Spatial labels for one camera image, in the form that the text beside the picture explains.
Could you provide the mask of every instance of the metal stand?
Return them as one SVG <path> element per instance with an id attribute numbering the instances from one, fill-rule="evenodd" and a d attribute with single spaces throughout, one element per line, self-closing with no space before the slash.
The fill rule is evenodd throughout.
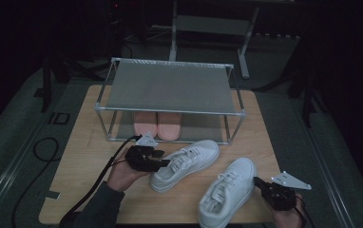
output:
<path id="1" fill-rule="evenodd" d="M 255 8 L 250 21 L 178 15 L 177 1 L 173 1 L 172 46 L 170 49 L 169 61 L 176 61 L 176 37 L 178 30 L 242 35 L 244 36 L 244 42 L 242 47 L 238 49 L 238 57 L 241 75 L 244 79 L 248 79 L 249 70 L 244 54 L 246 53 L 250 37 L 252 36 L 254 24 L 258 17 L 258 11 L 259 8 Z"/>

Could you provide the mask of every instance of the glass shelf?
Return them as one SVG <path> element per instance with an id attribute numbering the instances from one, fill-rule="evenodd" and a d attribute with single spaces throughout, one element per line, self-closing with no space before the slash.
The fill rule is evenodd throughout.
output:
<path id="1" fill-rule="evenodd" d="M 246 116 L 231 79 L 233 65 L 113 58 L 95 110 L 111 141 L 134 135 L 134 111 L 154 111 L 182 114 L 175 143 L 229 144 Z"/>

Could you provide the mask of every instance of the sleeve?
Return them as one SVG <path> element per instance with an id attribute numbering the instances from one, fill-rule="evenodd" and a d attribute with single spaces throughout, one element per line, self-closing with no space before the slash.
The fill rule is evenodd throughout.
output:
<path id="1" fill-rule="evenodd" d="M 124 198 L 103 182 L 82 213 L 75 219 L 73 228 L 113 228 Z"/>

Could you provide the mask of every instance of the gray floor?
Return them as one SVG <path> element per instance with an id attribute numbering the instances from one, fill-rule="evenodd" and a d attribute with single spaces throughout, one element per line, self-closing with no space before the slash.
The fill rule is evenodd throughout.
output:
<path id="1" fill-rule="evenodd" d="M 270 83 L 280 75 L 296 43 L 296 39 L 289 38 L 253 37 L 246 53 L 251 73 L 247 80 L 240 77 L 237 52 L 233 47 L 181 40 L 177 60 L 234 64 L 239 88 L 251 89 Z M 163 38 L 150 40 L 148 47 L 142 47 L 131 37 L 127 45 L 124 58 L 168 58 L 169 44 Z M 24 83 L 1 115 L 0 227 L 12 227 L 15 203 L 47 164 L 35 158 L 33 146 L 43 138 L 53 137 L 59 144 L 55 158 L 61 157 L 83 98 L 92 84 L 98 83 L 75 76 L 68 85 L 54 83 L 53 104 L 47 113 L 41 113 L 41 99 L 33 97 L 36 88 L 42 86 L 41 71 L 38 71 Z M 311 191 L 298 192 L 304 196 L 315 227 L 363 227 L 363 180 L 332 117 L 316 106 L 317 112 L 311 115 L 312 128 L 305 127 L 300 118 L 302 99 L 288 98 L 288 86 L 286 83 L 256 93 L 281 171 L 313 186 Z M 49 123 L 51 115 L 57 113 L 68 114 L 69 122 Z M 51 140 L 36 146 L 38 155 L 45 159 L 50 158 L 54 150 L 55 143 Z M 56 227 L 41 224 L 38 215 L 58 164 L 52 162 L 23 196 L 15 214 L 17 227 Z M 244 227 L 263 226 L 244 224 Z"/>

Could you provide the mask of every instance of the metal frame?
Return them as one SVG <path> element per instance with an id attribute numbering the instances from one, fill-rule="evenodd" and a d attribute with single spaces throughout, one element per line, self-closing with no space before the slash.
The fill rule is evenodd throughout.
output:
<path id="1" fill-rule="evenodd" d="M 255 8 L 250 21 L 219 19 L 208 17 L 194 17 L 178 15 L 177 1 L 173 1 L 172 19 L 172 45 L 170 48 L 169 61 L 176 61 L 177 56 L 177 31 L 190 30 L 223 34 L 235 34 L 244 36 L 243 45 L 238 48 L 238 57 L 243 79 L 249 78 L 249 70 L 246 62 L 246 49 L 252 36 L 253 28 L 258 17 L 259 7 Z"/>
<path id="2" fill-rule="evenodd" d="M 110 69 L 107 73 L 107 76 L 105 78 L 105 81 L 103 83 L 101 92 L 99 94 L 99 97 L 97 99 L 97 102 L 95 104 L 95 111 L 99 117 L 99 121 L 101 123 L 102 129 L 105 132 L 105 136 L 106 139 L 109 141 L 124 141 L 126 140 L 126 138 L 118 138 L 117 136 L 113 136 L 112 135 L 112 131 L 113 131 L 113 127 L 116 124 L 116 119 L 118 117 L 118 112 L 119 111 L 135 111 L 135 110 L 141 110 L 143 111 L 143 109 L 139 109 L 139 108 L 123 108 L 123 107 L 107 107 L 104 104 L 102 104 L 102 98 L 104 96 L 104 92 L 106 89 L 106 86 L 108 86 L 108 83 L 111 82 L 111 79 L 109 79 L 110 77 L 115 77 L 116 73 L 117 73 L 117 69 L 118 69 L 118 65 L 120 63 L 120 61 L 122 60 L 122 58 L 112 58 L 112 63 L 110 66 Z M 225 76 L 228 78 L 228 80 L 233 77 L 233 79 L 236 82 L 236 75 L 235 75 L 235 71 L 234 71 L 234 66 L 233 65 L 221 65 L 221 64 L 204 64 L 204 63 L 186 63 L 186 62 L 168 62 L 168 61 L 155 61 L 155 62 L 164 62 L 167 65 L 177 65 L 177 64 L 191 64 L 191 65 L 203 65 L 203 66 L 215 66 L 215 67 L 222 67 L 225 69 Z M 175 111 L 175 112 L 180 112 L 180 113 L 186 113 L 186 114 L 202 114 L 202 115 L 217 115 L 217 116 L 223 116 L 223 121 L 224 121 L 224 126 L 225 126 L 225 132 L 226 132 L 226 141 L 222 141 L 222 142 L 217 142 L 219 144 L 231 144 L 233 142 L 233 140 L 235 139 L 235 137 L 238 134 L 239 128 L 241 126 L 241 124 L 243 123 L 245 117 L 246 117 L 246 112 L 244 110 L 244 106 L 243 106 L 243 101 L 241 99 L 240 96 L 240 92 L 239 89 L 237 88 L 236 93 L 238 94 L 238 99 L 239 99 L 239 108 L 240 108 L 240 112 L 235 112 L 235 113 L 221 113 L 221 112 L 198 112 L 198 111 Z M 104 118 L 102 116 L 102 112 L 104 111 L 112 111 L 113 112 L 113 116 L 111 118 L 109 127 L 106 127 Z M 239 118 L 239 120 L 237 121 L 237 126 L 234 130 L 230 129 L 229 127 L 229 118 Z M 173 141 L 172 143 L 193 143 L 194 141 L 184 141 L 184 140 L 177 140 L 177 141 Z"/>

